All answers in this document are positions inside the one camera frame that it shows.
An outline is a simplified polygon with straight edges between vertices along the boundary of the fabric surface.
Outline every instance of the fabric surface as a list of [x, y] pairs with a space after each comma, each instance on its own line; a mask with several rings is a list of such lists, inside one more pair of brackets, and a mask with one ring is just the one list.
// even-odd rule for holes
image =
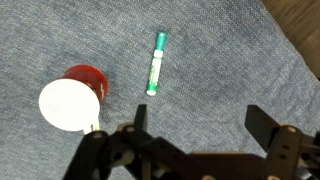
[[[42, 117], [42, 88], [76, 64], [109, 80], [101, 126], [113, 133], [148, 105], [148, 132], [185, 152], [264, 155], [244, 127], [248, 104], [307, 134], [319, 82], [259, 0], [2, 0], [1, 179], [61, 179], [83, 136]], [[145, 93], [156, 33], [168, 41], [155, 97]], [[131, 179], [123, 169], [110, 179]]]

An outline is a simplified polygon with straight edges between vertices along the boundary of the marker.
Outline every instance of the marker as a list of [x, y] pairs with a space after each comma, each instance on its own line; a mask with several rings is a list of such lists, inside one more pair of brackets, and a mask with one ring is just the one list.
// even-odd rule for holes
[[152, 65], [150, 69], [150, 75], [149, 75], [148, 87], [147, 87], [147, 94], [149, 96], [154, 96], [156, 95], [156, 92], [157, 92], [158, 79], [160, 75], [160, 67], [161, 67], [161, 61], [163, 56], [163, 49], [164, 49], [166, 40], [167, 40], [167, 33], [158, 32], [156, 49], [154, 50], [154, 53], [153, 53]]

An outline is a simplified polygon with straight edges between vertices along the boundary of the cup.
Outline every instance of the cup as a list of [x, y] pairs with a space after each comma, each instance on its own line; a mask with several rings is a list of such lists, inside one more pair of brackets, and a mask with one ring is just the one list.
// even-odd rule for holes
[[108, 93], [108, 81], [89, 65], [69, 68], [60, 79], [44, 87], [39, 97], [41, 114], [53, 126], [66, 131], [100, 130], [100, 103]]

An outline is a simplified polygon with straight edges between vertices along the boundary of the green marker cap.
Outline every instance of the green marker cap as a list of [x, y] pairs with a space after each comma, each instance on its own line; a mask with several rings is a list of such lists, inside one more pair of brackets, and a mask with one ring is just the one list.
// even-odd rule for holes
[[167, 41], [167, 33], [158, 32], [156, 50], [163, 51], [166, 41]]

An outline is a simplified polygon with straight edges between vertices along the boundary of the gray carpet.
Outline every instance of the gray carpet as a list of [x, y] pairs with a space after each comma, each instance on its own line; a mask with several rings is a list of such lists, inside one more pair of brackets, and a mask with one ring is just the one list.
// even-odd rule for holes
[[[264, 155], [244, 128], [248, 104], [307, 134], [320, 86], [259, 0], [2, 0], [1, 179], [61, 179], [82, 138], [40, 114], [42, 88], [85, 63], [108, 77], [102, 128], [148, 104], [149, 133], [186, 152]], [[156, 33], [168, 32], [160, 87], [145, 88]], [[130, 179], [123, 168], [110, 179]]]

